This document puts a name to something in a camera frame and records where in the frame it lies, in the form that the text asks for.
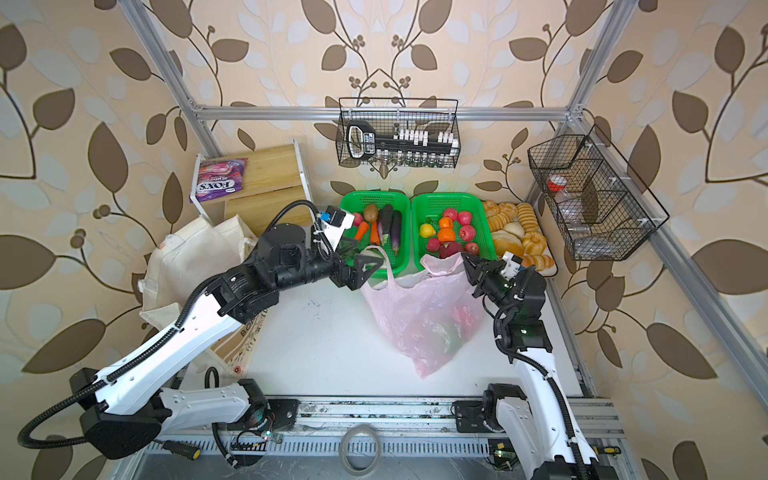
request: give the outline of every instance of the apple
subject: apple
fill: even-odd
[[[458,218],[458,211],[455,208],[446,208],[445,211],[442,213],[442,216],[448,217],[453,221],[456,221]]]
[[[466,210],[458,212],[458,222],[461,225],[469,225],[472,223],[472,214]]]
[[[466,253],[471,253],[476,257],[480,256],[480,246],[475,242],[469,242],[466,245],[464,245],[464,251]]]
[[[436,238],[430,238],[427,240],[427,251],[434,253],[436,251],[440,250],[440,240]]]
[[[440,258],[448,258],[451,255],[456,255],[459,252],[463,252],[464,249],[459,242],[447,242],[440,246],[438,255]]]
[[[477,232],[475,231],[475,228],[472,225],[465,225],[461,228],[461,230],[458,231],[458,235],[465,242],[471,242],[475,239],[475,235],[477,235]]]

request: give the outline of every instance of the carrot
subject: carrot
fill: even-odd
[[[379,228],[376,226],[376,222],[371,222],[371,243],[379,245]]]
[[[355,240],[360,241],[362,238],[366,235],[366,232],[368,231],[369,225],[367,222],[361,222],[360,225],[357,227],[357,233],[355,233]]]

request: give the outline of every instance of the pastry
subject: pastry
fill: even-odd
[[[538,220],[536,220],[536,214],[533,213],[533,207],[530,204],[518,205],[518,222],[526,232],[538,230]]]
[[[501,202],[498,205],[498,209],[503,213],[509,215],[509,218],[515,219],[518,216],[518,206],[512,202]]]
[[[485,216],[490,217],[491,215],[496,215],[501,210],[498,208],[498,205],[493,202],[493,200],[486,200],[482,203],[483,209],[485,209]]]
[[[547,239],[539,232],[527,232],[522,244],[526,255],[541,255],[547,248]]]
[[[523,226],[517,222],[507,223],[504,225],[504,230],[515,235],[519,239],[522,239],[525,235],[525,229],[523,229]]]
[[[488,217],[488,227],[491,229],[491,232],[495,232],[496,230],[501,230],[504,228],[504,225],[511,222],[512,219],[509,218],[509,215],[507,214],[496,214],[491,215]]]
[[[549,255],[523,255],[522,266],[528,268],[531,265],[536,267],[536,271],[542,272],[554,266],[554,259]]]
[[[518,257],[523,256],[522,243],[515,235],[500,230],[491,233],[491,240],[493,240],[493,247],[496,249],[496,255],[503,257],[505,252],[510,252]]]

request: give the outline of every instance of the green basket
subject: green basket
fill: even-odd
[[[458,211],[466,210],[472,214],[471,225],[477,231],[473,240],[480,246],[480,257],[487,260],[496,260],[496,249],[491,240],[491,229],[488,228],[488,220],[485,218],[485,209],[480,200],[470,194],[422,194],[413,199],[411,208],[413,209],[413,261],[419,270],[424,270],[420,260],[427,252],[427,240],[419,235],[419,227],[424,223],[429,223],[439,231],[438,222],[442,218],[442,213],[446,208],[455,208]],[[456,241],[464,243],[458,236],[458,231],[462,227],[459,222],[453,223],[453,230],[456,232]]]
[[[411,257],[411,203],[408,201],[408,197],[398,192],[388,191],[356,191],[351,194],[344,195],[341,200],[341,208],[348,212],[362,214],[362,211],[369,204],[376,204],[381,210],[387,204],[391,204],[392,208],[402,214],[402,238],[400,239],[400,253],[395,256],[392,251],[392,241],[388,241],[386,245],[381,245],[387,256],[389,262],[392,264],[392,272],[395,276],[398,276],[408,266],[408,260]],[[354,238],[357,232],[357,227],[352,227],[344,232],[344,237]],[[358,250],[361,250],[371,242],[371,230],[368,229],[365,236],[360,241]],[[352,260],[348,260],[348,265],[352,266]],[[373,278],[386,278],[386,268],[379,269],[373,274]]]

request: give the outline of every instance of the black wire basket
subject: black wire basket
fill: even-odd
[[[457,108],[458,100],[445,98],[340,98],[339,165],[455,168]]]
[[[560,135],[528,149],[531,172],[574,260],[626,260],[669,220],[618,149],[626,171],[608,163],[602,153],[608,147],[607,137],[593,127],[586,135]],[[644,207],[649,202],[641,204],[638,194],[652,199],[656,211]]]

